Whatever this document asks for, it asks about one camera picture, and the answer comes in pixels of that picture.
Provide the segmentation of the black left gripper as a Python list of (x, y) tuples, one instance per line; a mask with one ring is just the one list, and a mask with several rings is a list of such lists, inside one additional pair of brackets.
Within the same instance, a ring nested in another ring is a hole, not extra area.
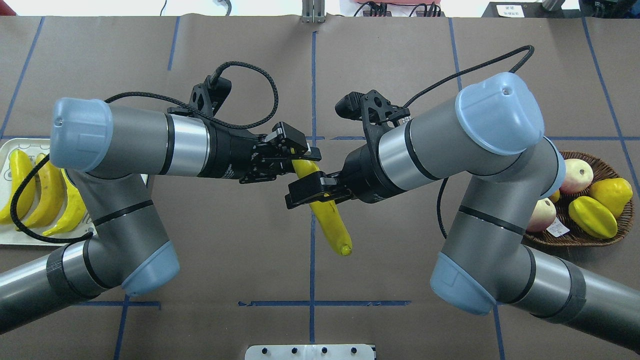
[[(247, 129), (229, 129), (208, 123), (210, 150), (206, 158), (206, 177), (240, 179), (240, 184), (273, 182), (277, 177), (295, 173), (292, 159), (302, 159), (310, 151), (306, 135), (284, 121), (269, 134), (254, 134)], [(260, 141), (274, 148), (279, 157), (292, 158), (252, 163), (254, 146)]]

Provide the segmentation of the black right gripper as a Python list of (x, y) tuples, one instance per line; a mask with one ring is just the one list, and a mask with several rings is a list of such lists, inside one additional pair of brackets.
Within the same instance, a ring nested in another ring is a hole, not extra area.
[(289, 210), (313, 202), (334, 201), (340, 204), (353, 198), (374, 204), (401, 193), (401, 189), (384, 174), (382, 167), (374, 162), (367, 145), (348, 154), (340, 173), (314, 171), (291, 182), (288, 190), (285, 203)]

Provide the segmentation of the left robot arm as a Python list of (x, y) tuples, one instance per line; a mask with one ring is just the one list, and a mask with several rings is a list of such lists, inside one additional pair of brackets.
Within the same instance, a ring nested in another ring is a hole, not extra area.
[(256, 135), (213, 115), (183, 103), (169, 112), (99, 99), (55, 103), (50, 162), (78, 189), (96, 234), (64, 240), (1, 274), (2, 333), (115, 287), (130, 297), (147, 294), (179, 273), (143, 174), (270, 182), (292, 173), (292, 159), (320, 155), (286, 123)]

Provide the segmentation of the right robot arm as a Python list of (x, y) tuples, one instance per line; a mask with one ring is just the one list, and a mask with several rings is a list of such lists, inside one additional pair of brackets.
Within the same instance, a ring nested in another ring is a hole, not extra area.
[(486, 315), (496, 303), (639, 351), (639, 292), (522, 244), (535, 205), (555, 192), (565, 161), (544, 136), (534, 95), (510, 71), (468, 85), (412, 118), (374, 89), (352, 92), (336, 114), (361, 121), (366, 145), (341, 171), (290, 183), (286, 206), (377, 203), (459, 173), (471, 180), (430, 277), (451, 305)]

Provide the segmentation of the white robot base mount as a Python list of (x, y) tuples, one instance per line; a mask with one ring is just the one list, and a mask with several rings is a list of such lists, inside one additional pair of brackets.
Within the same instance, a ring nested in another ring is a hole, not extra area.
[(376, 360), (375, 346), (346, 344), (263, 344), (252, 345), (245, 360)]

